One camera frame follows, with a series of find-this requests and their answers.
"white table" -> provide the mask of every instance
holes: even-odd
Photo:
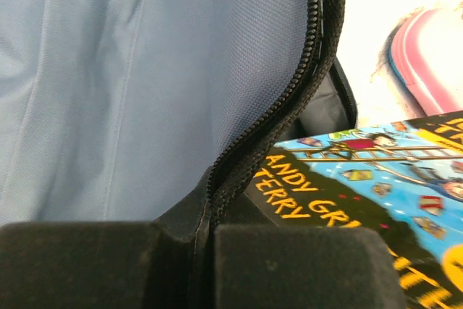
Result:
[[[423,116],[387,62],[391,32],[420,9],[450,7],[463,0],[347,0],[338,57],[354,90],[359,127]]]

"zipper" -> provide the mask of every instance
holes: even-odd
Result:
[[[335,14],[337,12],[342,12],[343,17],[344,11],[339,7],[339,4],[337,4],[336,1],[332,1],[328,6],[331,7],[330,10],[335,12]],[[259,149],[256,150],[258,147],[256,144],[260,144],[261,140],[267,139],[270,140],[269,143],[273,140],[276,141],[280,130],[280,128],[276,126],[280,124],[282,126],[283,123],[286,125],[286,123],[291,122],[291,117],[285,120],[286,122],[281,122],[281,120],[290,113],[295,118],[293,108],[294,106],[298,106],[302,99],[305,99],[305,102],[308,102],[309,98],[304,98],[305,96],[303,94],[305,89],[309,89],[310,93],[308,97],[311,98],[320,85],[323,79],[323,76],[321,76],[323,72],[318,73],[318,79],[315,78],[313,81],[308,80],[310,77],[316,76],[315,72],[318,71],[318,64],[323,50],[321,40],[323,38],[323,12],[325,12],[323,8],[323,0],[307,0],[306,39],[300,62],[297,65],[291,81],[275,103],[273,103],[273,105],[270,106],[270,108],[261,117],[259,117],[258,120],[256,120],[231,145],[229,145],[212,166],[211,174],[206,185],[208,199],[211,204],[212,229],[219,224],[223,215],[226,214],[229,204],[237,197],[238,194],[241,193],[240,191],[246,188],[247,181],[249,181],[254,174],[252,169],[243,164],[243,162],[247,161],[249,163],[251,161],[252,166],[254,166],[256,161],[262,159],[262,156],[265,157],[262,151]],[[339,34],[342,20],[336,21],[339,18],[337,18],[337,16],[335,17],[336,19],[332,21],[334,22],[333,27],[336,34]],[[327,39],[328,44],[337,46],[336,38],[334,38],[334,40],[332,39],[333,38]],[[326,59],[333,59],[335,53],[336,52],[329,53],[328,48],[328,53],[326,55],[329,57]],[[326,66],[325,73],[327,73],[328,69],[329,66]],[[249,157],[254,153],[256,155],[256,160],[254,159],[254,156]],[[231,181],[231,186],[235,186],[235,188],[233,189],[233,187],[228,187],[229,190],[225,190],[224,186],[226,186],[226,183],[229,181]]]
[[[334,74],[331,74],[335,89],[338,91],[339,98],[347,111],[347,120],[349,121],[349,128],[357,126],[357,102],[355,101],[354,93],[350,87],[347,76],[342,69],[341,63],[336,58],[334,59],[333,66],[331,67]]]

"book cover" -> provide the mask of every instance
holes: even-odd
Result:
[[[374,229],[409,309],[463,308],[463,111],[277,143],[247,194],[276,224]]]

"yellow circle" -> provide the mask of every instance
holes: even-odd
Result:
[[[443,255],[443,271],[460,291],[463,291],[463,244],[455,245]]]

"pink case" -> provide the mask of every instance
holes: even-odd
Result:
[[[463,109],[463,20],[453,11],[426,10],[408,19],[390,58],[426,114]]]

